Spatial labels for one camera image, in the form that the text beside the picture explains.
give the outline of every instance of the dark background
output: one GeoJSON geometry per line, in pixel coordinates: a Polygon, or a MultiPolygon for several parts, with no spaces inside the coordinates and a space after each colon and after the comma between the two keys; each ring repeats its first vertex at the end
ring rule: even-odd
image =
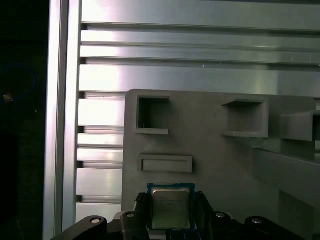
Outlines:
{"type": "Polygon", "coordinates": [[[40,240],[49,0],[1,0],[0,21],[0,239],[40,240]]]}

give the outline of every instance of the cpu chip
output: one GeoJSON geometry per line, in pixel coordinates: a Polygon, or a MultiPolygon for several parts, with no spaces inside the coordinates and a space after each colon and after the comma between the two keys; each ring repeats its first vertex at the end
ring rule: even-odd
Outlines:
{"type": "Polygon", "coordinates": [[[189,229],[191,190],[184,187],[153,187],[152,228],[189,229]]]}

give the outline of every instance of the screw head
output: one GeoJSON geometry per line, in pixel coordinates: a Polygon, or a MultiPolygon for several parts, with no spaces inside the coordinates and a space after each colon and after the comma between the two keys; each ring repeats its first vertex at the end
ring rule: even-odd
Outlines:
{"type": "Polygon", "coordinates": [[[225,215],[222,212],[218,212],[217,214],[215,214],[216,217],[218,217],[219,219],[222,219],[225,217],[225,215]]]}
{"type": "Polygon", "coordinates": [[[128,218],[133,218],[133,217],[135,216],[135,214],[134,214],[134,213],[128,213],[126,216],[127,216],[128,218]]]}
{"type": "Polygon", "coordinates": [[[99,218],[94,218],[94,219],[91,219],[90,221],[92,224],[97,224],[97,223],[100,223],[100,219],[99,218]]]}
{"type": "Polygon", "coordinates": [[[262,224],[262,221],[259,218],[253,218],[251,220],[254,224],[262,224]]]}

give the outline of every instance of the blue component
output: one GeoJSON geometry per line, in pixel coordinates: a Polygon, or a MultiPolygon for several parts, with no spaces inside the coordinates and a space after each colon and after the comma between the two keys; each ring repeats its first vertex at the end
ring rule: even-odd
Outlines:
{"type": "Polygon", "coordinates": [[[201,240],[199,231],[193,230],[167,230],[166,239],[170,240],[201,240]]]}

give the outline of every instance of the metal panel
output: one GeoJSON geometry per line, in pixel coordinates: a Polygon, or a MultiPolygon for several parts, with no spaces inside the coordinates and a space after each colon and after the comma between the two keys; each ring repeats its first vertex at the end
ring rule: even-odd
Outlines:
{"type": "Polygon", "coordinates": [[[82,196],[82,203],[121,204],[121,196],[82,196]]]}
{"type": "Polygon", "coordinates": [[[216,33],[201,31],[156,32],[148,31],[117,31],[108,28],[90,27],[96,30],[83,30],[83,45],[109,46],[203,46],[221,49],[256,49],[319,52],[319,39],[299,36],[252,35],[236,33],[216,33]]]}
{"type": "Polygon", "coordinates": [[[123,126],[85,126],[83,128],[85,134],[93,135],[123,135],[124,127],[123,126]]]}
{"type": "Polygon", "coordinates": [[[75,221],[79,222],[85,217],[96,215],[106,218],[107,222],[110,223],[118,212],[121,212],[121,204],[95,204],[78,202],[76,204],[75,221]]]}
{"type": "Polygon", "coordinates": [[[81,47],[85,58],[233,61],[251,63],[320,64],[320,53],[213,49],[190,47],[90,46],[81,47]]]}
{"type": "Polygon", "coordinates": [[[122,97],[79,100],[79,126],[123,126],[124,115],[125,99],[122,97]]]}
{"type": "Polygon", "coordinates": [[[319,12],[320,6],[317,5],[194,0],[83,0],[82,22],[318,31],[319,12]]]}
{"type": "Polygon", "coordinates": [[[78,161],[83,162],[108,162],[121,164],[124,157],[122,148],[78,148],[78,161]]]}
{"type": "Polygon", "coordinates": [[[62,230],[76,221],[76,159],[78,137],[81,2],[69,0],[65,101],[62,230]]]}
{"type": "Polygon", "coordinates": [[[50,1],[42,238],[61,232],[68,2],[50,1]]]}
{"type": "Polygon", "coordinates": [[[118,197],[122,194],[122,170],[78,168],[76,194],[78,196],[118,197]]]}
{"type": "Polygon", "coordinates": [[[320,75],[314,72],[206,67],[81,65],[79,89],[83,92],[127,92],[131,89],[158,89],[275,95],[278,93],[280,75],[283,75],[282,79],[303,77],[313,82],[320,79],[320,75]]]}
{"type": "Polygon", "coordinates": [[[124,136],[118,134],[80,133],[78,134],[78,146],[122,148],[124,146],[124,136]]]}
{"type": "Polygon", "coordinates": [[[106,162],[90,162],[90,161],[86,162],[85,161],[82,163],[82,167],[84,169],[118,169],[118,170],[121,170],[123,168],[123,164],[122,164],[122,162],[121,163],[106,163],[106,162]]]}

